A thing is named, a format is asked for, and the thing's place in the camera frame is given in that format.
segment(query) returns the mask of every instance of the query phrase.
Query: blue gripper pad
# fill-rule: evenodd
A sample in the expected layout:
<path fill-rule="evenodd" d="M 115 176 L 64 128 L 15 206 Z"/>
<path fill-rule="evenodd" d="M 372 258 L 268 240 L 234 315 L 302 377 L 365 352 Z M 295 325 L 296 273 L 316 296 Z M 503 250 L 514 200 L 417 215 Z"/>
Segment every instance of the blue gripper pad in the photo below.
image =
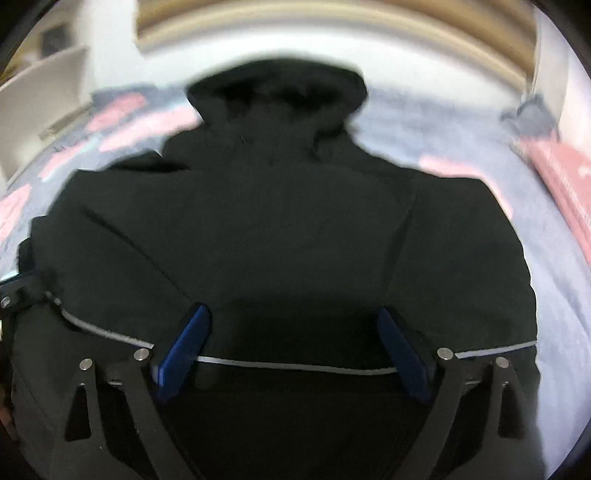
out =
<path fill-rule="evenodd" d="M 163 358 L 154 358 L 156 364 L 152 363 L 151 373 L 158 385 L 158 401 L 165 403 L 178 394 L 211 327 L 209 310 L 205 305 L 200 305 L 170 349 L 164 352 Z"/>
<path fill-rule="evenodd" d="M 386 308 L 378 311 L 376 326 L 408 394 L 421 403 L 429 403 L 437 362 L 424 341 L 406 327 L 399 315 Z"/>

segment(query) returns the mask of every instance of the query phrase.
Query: black metal bracket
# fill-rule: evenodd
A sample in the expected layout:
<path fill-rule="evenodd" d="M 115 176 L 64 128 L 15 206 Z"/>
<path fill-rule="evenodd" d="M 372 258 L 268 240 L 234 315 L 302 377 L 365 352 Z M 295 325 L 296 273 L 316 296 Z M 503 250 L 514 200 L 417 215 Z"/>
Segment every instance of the black metal bracket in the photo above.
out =
<path fill-rule="evenodd" d="M 16 275 L 0 283 L 0 319 L 6 319 L 46 297 L 35 272 Z"/>
<path fill-rule="evenodd" d="M 465 362 L 455 356 L 439 358 L 444 377 L 425 425 L 412 449 L 391 480 L 430 480 L 456 417 L 469 376 Z M 519 433 L 506 437 L 501 414 L 507 394 L 520 422 Z M 445 476 L 446 480 L 541 480 L 536 468 L 534 432 L 525 418 L 525 399 L 509 360 L 497 357 L 492 364 L 491 396 L 485 432 L 478 453 Z"/>
<path fill-rule="evenodd" d="M 113 366 L 121 380 L 121 389 L 134 419 L 140 441 L 144 445 L 158 480 L 196 480 L 198 477 L 181 457 L 156 411 L 150 394 L 150 356 L 135 355 L 129 361 Z M 116 460 L 108 449 L 102 419 L 109 412 L 101 411 L 98 385 L 100 372 L 90 359 L 80 363 L 63 409 L 63 418 L 56 435 L 51 460 L 50 480 L 141 480 L 142 477 Z M 84 389 L 89 421 L 87 438 L 68 441 L 67 429 L 77 392 Z"/>

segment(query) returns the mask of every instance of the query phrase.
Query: clothing fabric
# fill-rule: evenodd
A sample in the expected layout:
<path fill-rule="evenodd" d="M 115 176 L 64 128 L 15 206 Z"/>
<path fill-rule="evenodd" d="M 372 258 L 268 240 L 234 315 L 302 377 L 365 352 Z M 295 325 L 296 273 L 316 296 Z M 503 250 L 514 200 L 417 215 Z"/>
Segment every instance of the clothing fabric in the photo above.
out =
<path fill-rule="evenodd" d="M 204 125 L 169 139 L 162 156 L 77 172 L 47 216 L 33 221 L 21 247 L 63 309 L 28 312 L 15 335 L 23 378 L 42 373 L 31 355 L 49 345 L 64 349 L 63 361 L 51 362 L 51 380 L 41 382 L 53 388 L 50 399 L 35 394 L 40 382 L 27 381 L 46 423 L 54 424 L 71 377 L 67 366 L 76 355 L 80 360 L 82 346 L 96 349 L 88 345 L 97 332 L 157 344 L 197 301 L 213 318 L 201 355 L 239 362 L 389 368 L 375 330 L 381 306 L 395 308 L 434 349 L 478 351 L 535 340 L 535 296 L 522 246 L 494 195 L 480 180 L 398 167 L 356 146 L 344 121 L 366 98 L 358 74 L 266 60 L 201 80 L 187 96 Z M 72 325 L 72 318 L 81 322 Z M 63 335 L 68 325 L 76 328 Z M 50 329 L 53 334 L 41 334 Z M 73 336 L 84 341 L 69 349 Z M 105 362 L 127 354 L 121 342 L 101 342 Z M 530 393 L 537 383 L 534 356 L 533 348 L 515 354 Z M 192 390 L 163 412 L 213 478 L 277 478 L 278 471 L 334 478 L 341 469 L 340 478 L 380 478 L 395 468 L 428 413 L 404 397 L 395 375 L 364 379 L 377 395 L 369 400 L 353 395 L 358 378 L 339 391 L 342 380 L 325 373 L 291 372 L 278 380 L 246 369 L 236 375 L 237 368 L 199 365 Z M 350 401 L 286 396 L 287 378 L 298 375 L 306 392 L 331 385 Z M 274 393 L 262 400 L 253 388 Z M 224 397 L 226 391 L 231 395 Z M 377 400 L 378 393 L 385 397 Z M 203 410 L 193 408 L 195 401 Z M 353 411 L 386 406 L 390 413 L 378 417 L 388 428 L 373 440 L 371 421 L 346 421 Z M 228 411 L 242 412 L 229 424 L 249 435 L 224 443 L 196 426 L 229 418 Z M 305 417 L 316 425 L 326 419 L 326 428 L 295 432 L 289 419 Z M 15 418 L 18 426 L 17 410 Z M 339 433 L 340 424 L 346 432 Z M 246 445 L 251 458 L 257 448 L 272 449 L 270 428 L 278 425 L 285 438 L 294 435 L 293 445 L 279 444 L 283 454 L 275 452 L 267 467 L 232 463 Z M 324 440 L 320 431 L 329 432 Z M 312 437 L 318 445 L 303 448 Z M 204 455 L 204 445 L 217 456 Z M 299 453 L 291 458 L 294 445 Z M 364 456 L 347 468 L 362 445 L 379 459 Z"/>

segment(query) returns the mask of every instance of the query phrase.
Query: pink pattern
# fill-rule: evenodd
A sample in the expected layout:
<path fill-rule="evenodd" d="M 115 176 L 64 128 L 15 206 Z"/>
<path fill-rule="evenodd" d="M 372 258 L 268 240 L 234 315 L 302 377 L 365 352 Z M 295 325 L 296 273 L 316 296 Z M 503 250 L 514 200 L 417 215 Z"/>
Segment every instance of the pink pattern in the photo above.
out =
<path fill-rule="evenodd" d="M 88 146 L 88 144 L 88 141 L 80 142 L 73 147 L 67 147 L 60 152 L 54 153 L 49 161 L 45 164 L 43 169 L 39 172 L 38 177 L 43 179 L 43 181 L 46 181 L 49 179 L 49 177 L 51 177 L 53 172 L 68 163 L 72 158 L 78 155 L 78 153 L 82 152 Z"/>
<path fill-rule="evenodd" d="M 455 163 L 446 158 L 432 157 L 430 155 L 421 157 L 419 165 L 421 166 L 422 170 L 439 177 L 467 177 L 471 179 L 482 180 L 496 197 L 496 201 L 499 202 L 499 205 L 505 212 L 505 215 L 507 215 L 507 218 L 509 220 L 513 218 L 513 208 L 504 197 L 503 192 L 499 186 L 494 180 L 487 177 L 480 170 L 471 167 L 470 165 Z"/>
<path fill-rule="evenodd" d="M 93 117 L 86 129 L 89 132 L 98 132 L 104 128 L 117 125 L 131 112 L 142 108 L 148 102 L 140 93 L 128 93 L 113 100 L 104 110 Z"/>
<path fill-rule="evenodd" d="M 8 238 L 31 194 L 31 184 L 27 183 L 0 200 L 0 243 Z"/>
<path fill-rule="evenodd" d="M 591 159 L 552 140 L 523 140 L 519 147 L 544 180 L 591 265 Z"/>
<path fill-rule="evenodd" d="M 200 117 L 190 105 L 183 105 L 165 112 L 156 112 L 138 118 L 116 131 L 100 145 L 99 151 L 109 152 L 134 145 L 157 135 L 171 135 L 181 130 L 190 130 L 200 123 Z"/>

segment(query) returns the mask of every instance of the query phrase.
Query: pink pillow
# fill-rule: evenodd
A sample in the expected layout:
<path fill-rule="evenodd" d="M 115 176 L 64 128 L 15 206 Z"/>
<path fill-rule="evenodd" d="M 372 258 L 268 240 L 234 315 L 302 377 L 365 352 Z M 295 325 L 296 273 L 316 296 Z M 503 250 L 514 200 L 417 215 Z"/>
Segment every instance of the pink pillow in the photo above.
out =
<path fill-rule="evenodd" d="M 591 265 L 591 159 L 554 140 L 518 144 L 554 197 Z"/>

